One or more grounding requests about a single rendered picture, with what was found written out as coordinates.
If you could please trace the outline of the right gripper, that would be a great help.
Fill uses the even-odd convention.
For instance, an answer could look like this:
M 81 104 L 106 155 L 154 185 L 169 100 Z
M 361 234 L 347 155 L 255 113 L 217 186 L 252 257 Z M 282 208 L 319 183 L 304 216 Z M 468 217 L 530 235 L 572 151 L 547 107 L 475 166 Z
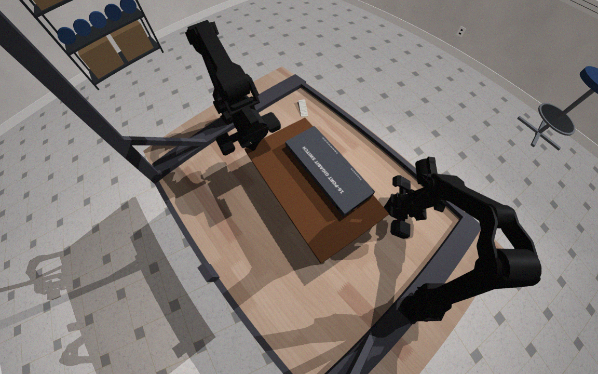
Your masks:
M 417 205 L 415 199 L 415 192 L 417 190 L 411 189 L 411 181 L 397 175 L 392 178 L 392 185 L 399 186 L 399 193 L 391 194 L 391 198 L 385 204 L 384 208 L 389 215 L 397 220 L 391 223 L 391 234 L 393 236 L 401 237 L 402 239 L 410 236 L 410 223 L 406 223 L 408 215 L 412 215 L 415 211 L 425 211 Z

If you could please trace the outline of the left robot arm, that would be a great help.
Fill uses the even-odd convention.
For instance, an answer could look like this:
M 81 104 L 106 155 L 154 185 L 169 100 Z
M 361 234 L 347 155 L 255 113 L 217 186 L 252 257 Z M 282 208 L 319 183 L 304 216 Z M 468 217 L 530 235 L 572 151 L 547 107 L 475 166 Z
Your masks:
M 222 120 L 227 125 L 237 122 L 249 142 L 266 137 L 269 128 L 254 107 L 260 103 L 258 90 L 249 74 L 231 61 L 218 38 L 216 24 L 208 20 L 193 24 L 185 35 L 206 64 L 214 87 L 214 108 L 222 113 Z M 247 96 L 250 93 L 253 97 Z

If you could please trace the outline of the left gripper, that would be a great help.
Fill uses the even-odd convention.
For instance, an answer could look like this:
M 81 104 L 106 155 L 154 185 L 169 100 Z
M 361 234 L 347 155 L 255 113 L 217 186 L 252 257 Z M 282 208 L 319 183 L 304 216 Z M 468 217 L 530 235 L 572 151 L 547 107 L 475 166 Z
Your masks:
M 274 113 L 267 113 L 261 117 L 267 124 L 267 126 L 269 128 L 269 132 L 273 133 L 277 130 L 280 130 L 281 123 L 278 120 L 278 118 L 276 118 Z M 226 155 L 230 154 L 231 152 L 234 152 L 235 146 L 233 143 L 236 141 L 239 141 L 239 144 L 242 148 L 249 148 L 252 151 L 255 151 L 256 147 L 259 144 L 259 141 L 258 142 L 247 141 L 245 135 L 243 134 L 242 130 L 240 129 L 240 126 L 237 124 L 237 122 L 234 121 L 234 123 L 235 123 L 236 129 L 238 132 L 236 132 L 235 134 L 232 134 L 232 135 L 228 135 L 228 133 L 226 132 L 225 134 L 222 134 L 216 138 L 216 142 L 218 143 L 219 149 L 221 150 L 222 154 L 226 156 Z

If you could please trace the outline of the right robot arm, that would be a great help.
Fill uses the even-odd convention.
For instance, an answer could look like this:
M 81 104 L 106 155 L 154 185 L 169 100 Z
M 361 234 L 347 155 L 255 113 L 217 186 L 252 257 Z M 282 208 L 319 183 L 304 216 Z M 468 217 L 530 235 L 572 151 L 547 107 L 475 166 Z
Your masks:
M 474 270 L 448 283 L 425 283 L 405 297 L 398 310 L 412 324 L 442 321 L 453 303 L 494 289 L 534 286 L 541 280 L 541 264 L 534 242 L 518 222 L 512 207 L 469 189 L 457 176 L 437 173 L 433 157 L 420 159 L 415 167 L 417 183 L 424 186 L 415 192 L 417 205 L 423 210 L 434 207 L 443 212 L 447 205 L 444 201 L 452 202 L 479 220 L 480 235 L 479 258 Z M 425 220 L 427 213 L 426 210 L 415 211 L 409 216 L 416 221 Z M 496 248 L 497 228 L 501 228 L 514 249 Z

